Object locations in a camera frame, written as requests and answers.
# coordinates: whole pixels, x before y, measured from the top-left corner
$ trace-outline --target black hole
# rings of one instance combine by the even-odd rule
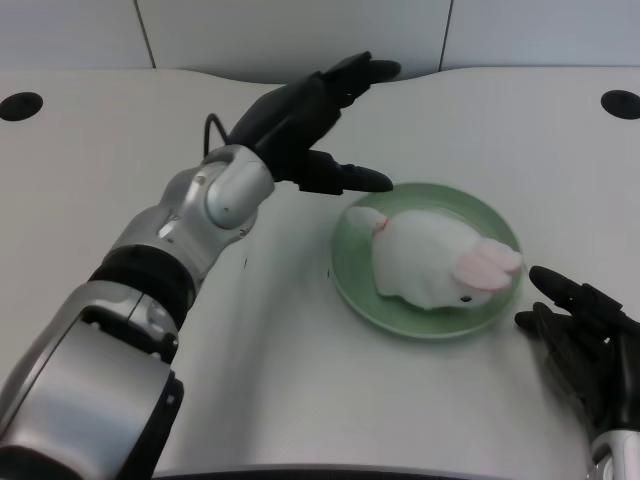
[[[0,103],[0,118],[7,122],[26,120],[38,113],[43,103],[42,97],[37,93],[16,93]]]
[[[640,118],[640,97],[625,90],[611,90],[600,99],[602,108],[614,117],[624,120]]]

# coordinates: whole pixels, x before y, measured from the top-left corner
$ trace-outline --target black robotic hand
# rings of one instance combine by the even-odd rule
[[[307,192],[393,189],[381,173],[339,165],[331,155],[310,148],[335,125],[373,83],[391,80],[400,64],[371,60],[369,52],[347,58],[325,73],[316,72],[260,97],[229,134],[228,143],[253,150],[275,181],[288,180]]]
[[[569,315],[536,303],[516,315],[518,326],[545,343],[551,368],[582,402],[596,432],[640,431],[640,324],[588,284],[543,267],[531,268],[529,277]]]

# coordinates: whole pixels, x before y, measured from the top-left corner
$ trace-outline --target white wall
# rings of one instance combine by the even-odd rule
[[[286,82],[370,50],[438,71],[450,0],[139,0],[158,67]]]
[[[446,44],[451,0],[138,1],[159,67],[241,80],[286,81],[363,50],[405,77],[640,66],[640,0],[453,0]],[[0,0],[0,70],[150,68],[134,2]]]
[[[454,0],[443,69],[640,66],[638,0]]]
[[[133,0],[0,0],[0,70],[149,67]]]

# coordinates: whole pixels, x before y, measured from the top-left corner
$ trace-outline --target pink rabbit ear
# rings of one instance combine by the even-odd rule
[[[516,274],[522,265],[522,254],[492,238],[483,238],[474,251],[510,275]]]
[[[453,278],[483,292],[500,292],[511,285],[511,277],[475,251],[463,254],[451,271]]]

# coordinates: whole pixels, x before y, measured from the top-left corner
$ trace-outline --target white rabbit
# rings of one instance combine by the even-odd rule
[[[478,307],[511,285],[522,255],[438,212],[407,210],[392,218],[351,207],[347,219],[373,234],[378,293],[424,309]]]

